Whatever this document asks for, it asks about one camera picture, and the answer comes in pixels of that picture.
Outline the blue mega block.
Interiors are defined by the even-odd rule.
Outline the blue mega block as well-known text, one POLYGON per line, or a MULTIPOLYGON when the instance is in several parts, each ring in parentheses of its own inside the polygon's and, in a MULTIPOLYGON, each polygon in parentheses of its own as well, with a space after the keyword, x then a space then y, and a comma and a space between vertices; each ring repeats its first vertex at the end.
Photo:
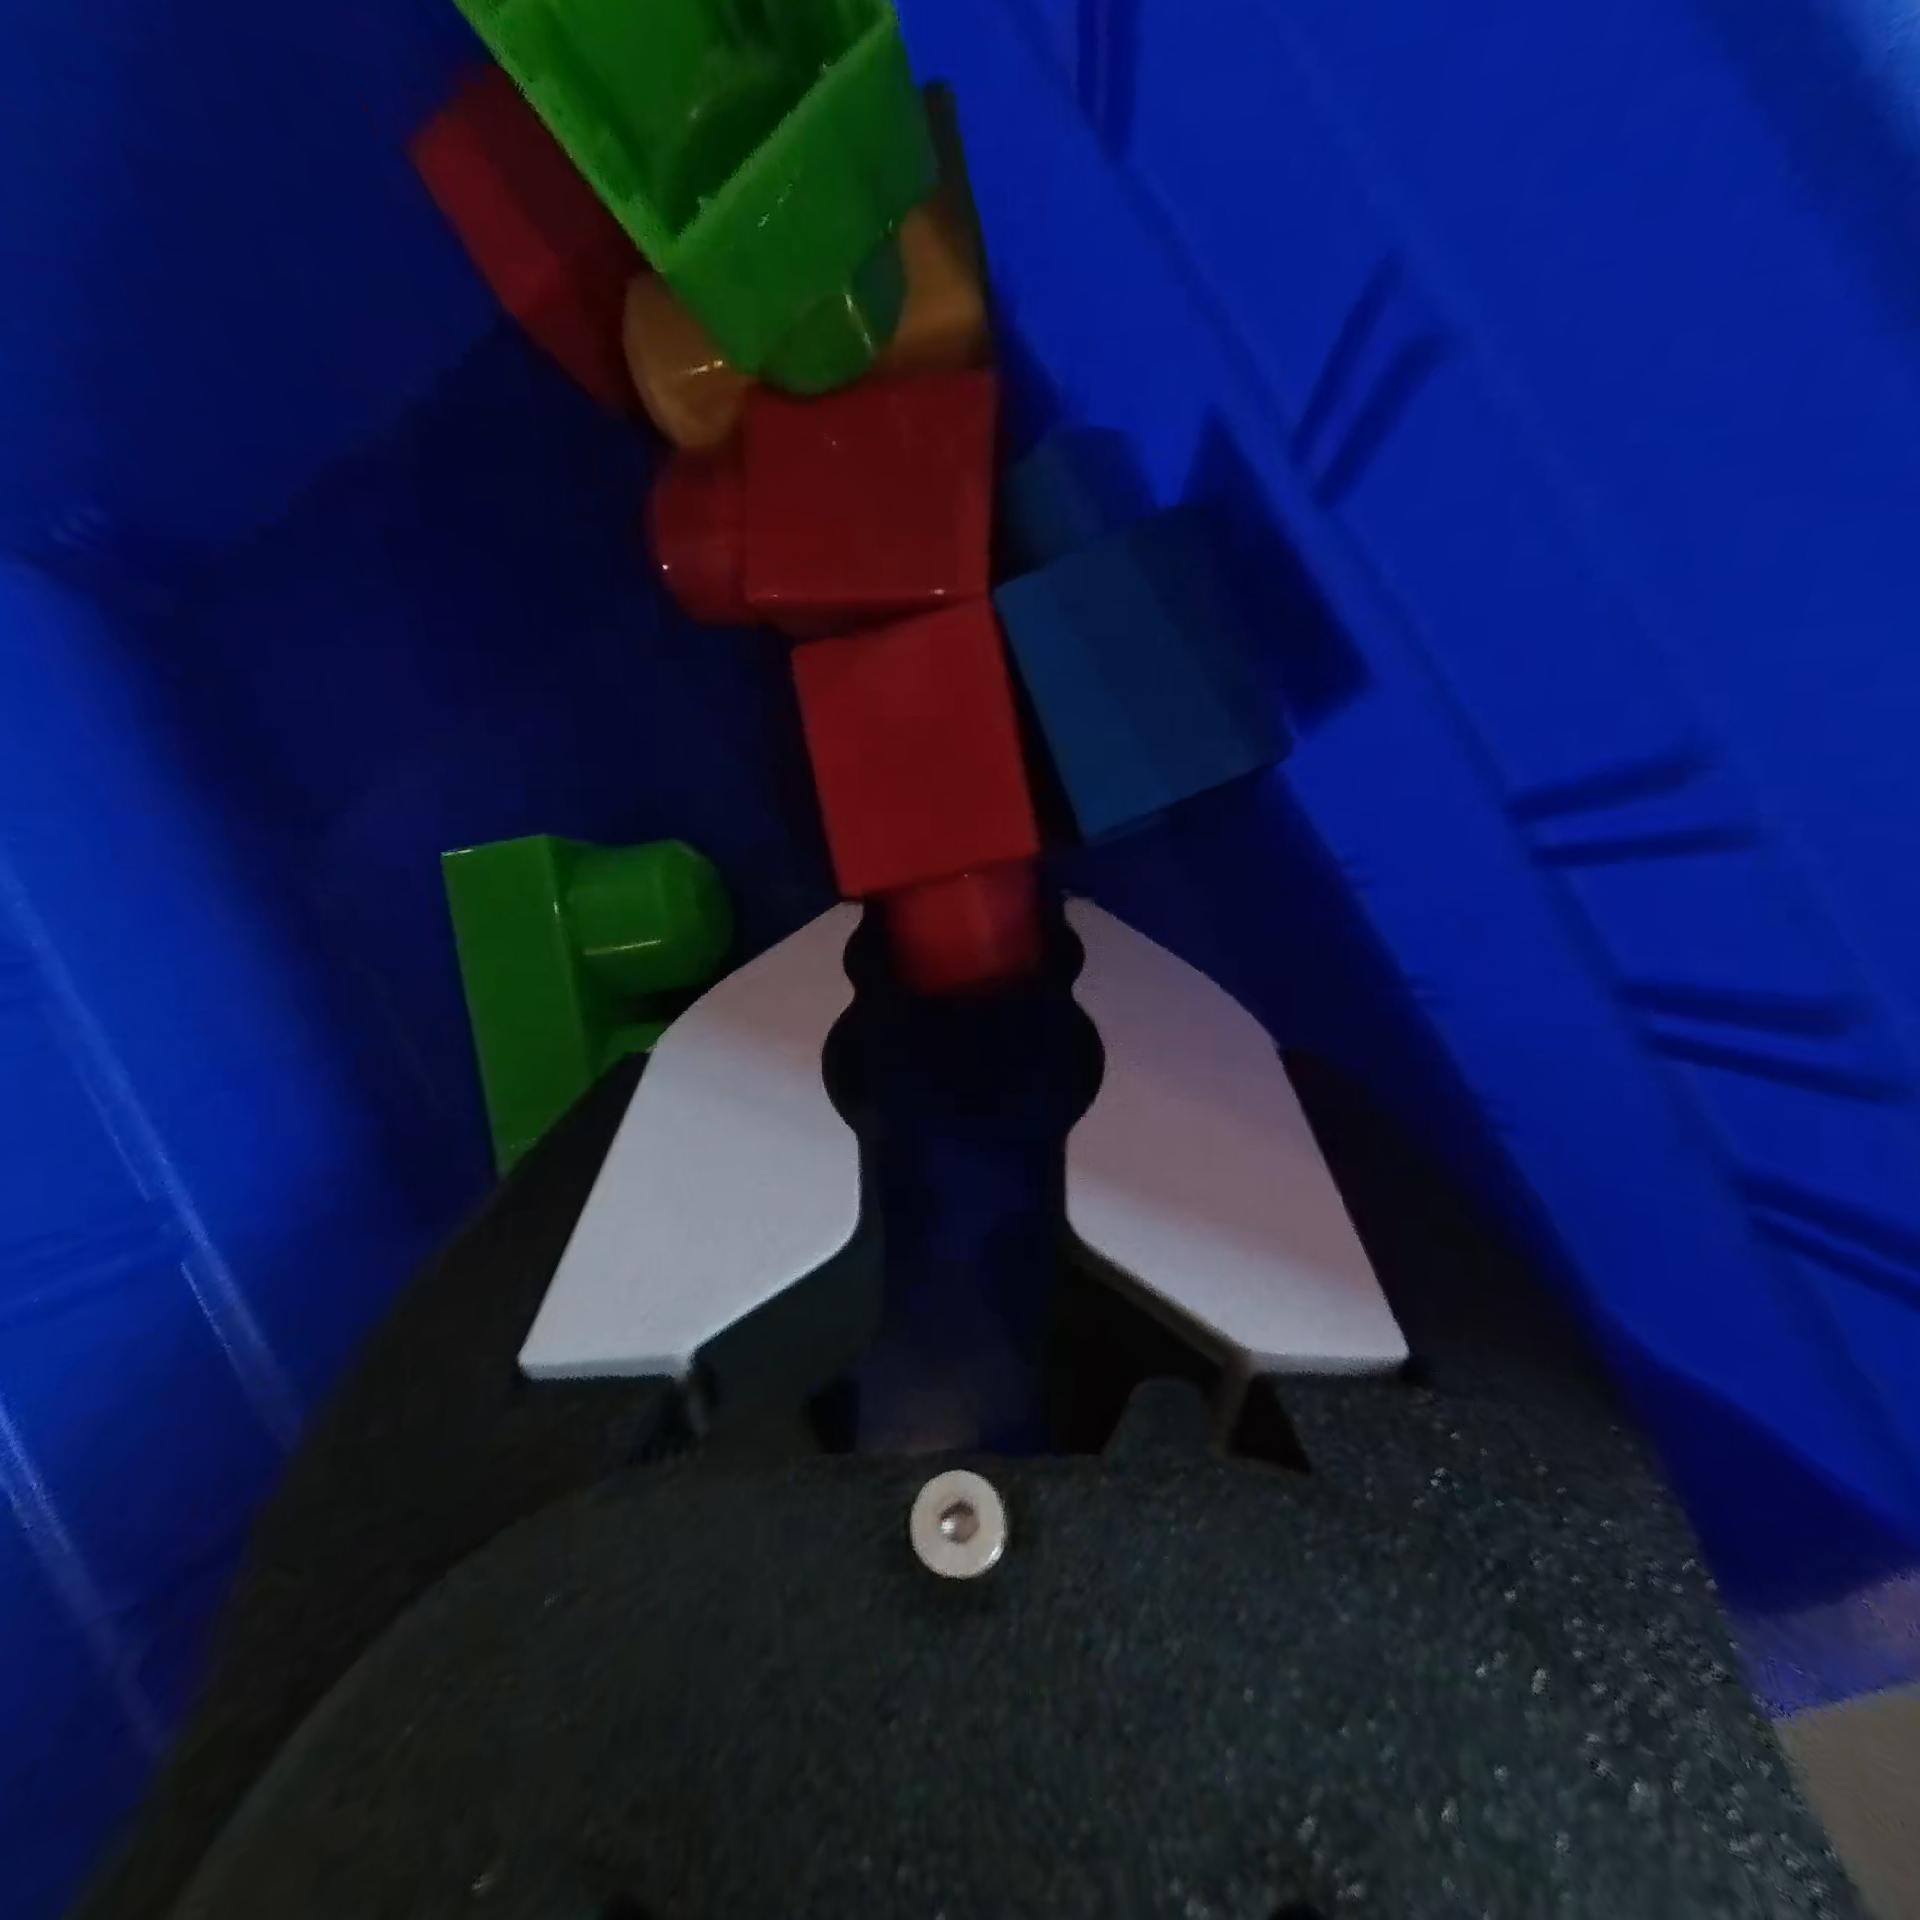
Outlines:
POLYGON ((998 505, 992 607, 1079 841, 1286 759, 1286 703, 1203 504, 1158 504, 1118 429, 1071 423, 1009 463, 998 505))

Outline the blue plastic bin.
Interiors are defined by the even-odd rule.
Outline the blue plastic bin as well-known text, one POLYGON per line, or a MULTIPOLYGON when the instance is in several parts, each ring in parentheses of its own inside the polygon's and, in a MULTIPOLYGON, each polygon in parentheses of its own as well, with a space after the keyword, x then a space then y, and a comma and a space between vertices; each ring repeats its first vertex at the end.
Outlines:
MULTIPOLYGON (((1295 724, 1073 885, 1591 1309, 1726 1588, 1915 1601, 1915 4, 900 4, 1012 433, 1295 724)), ((489 1185, 442 852, 833 899, 778 643, 404 145, 454 4, 4 4, 4 1915, 489 1185)))

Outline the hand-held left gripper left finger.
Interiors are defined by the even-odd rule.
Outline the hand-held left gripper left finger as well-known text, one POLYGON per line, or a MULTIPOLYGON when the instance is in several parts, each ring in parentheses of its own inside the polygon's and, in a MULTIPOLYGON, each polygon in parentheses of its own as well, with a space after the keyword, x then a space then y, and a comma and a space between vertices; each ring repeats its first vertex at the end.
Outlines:
POLYGON ((537 1384, 827 1388, 880 1323, 862 1143, 825 1055, 855 984, 842 904, 657 1043, 519 1349, 537 1384))

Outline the orange mega block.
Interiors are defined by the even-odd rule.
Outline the orange mega block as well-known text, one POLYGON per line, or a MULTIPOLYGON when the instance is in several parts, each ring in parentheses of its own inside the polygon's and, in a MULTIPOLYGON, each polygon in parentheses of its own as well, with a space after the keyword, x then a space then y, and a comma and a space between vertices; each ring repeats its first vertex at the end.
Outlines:
MULTIPOLYGON (((916 377, 992 361, 992 322, 977 208, 948 173, 900 227, 903 313, 872 377, 916 377)), ((681 448, 732 439, 755 384, 655 273, 631 279, 620 345, 646 413, 681 448)))

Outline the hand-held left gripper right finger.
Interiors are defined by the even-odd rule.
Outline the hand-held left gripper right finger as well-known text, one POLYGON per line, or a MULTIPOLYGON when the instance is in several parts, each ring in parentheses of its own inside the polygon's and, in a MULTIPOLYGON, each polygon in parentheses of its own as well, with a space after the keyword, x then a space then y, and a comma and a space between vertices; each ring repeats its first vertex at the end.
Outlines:
POLYGON ((1063 916, 1103 1057, 1065 1143, 1071 1233, 1250 1373, 1394 1376, 1408 1339, 1268 1032, 1106 907, 1063 916))

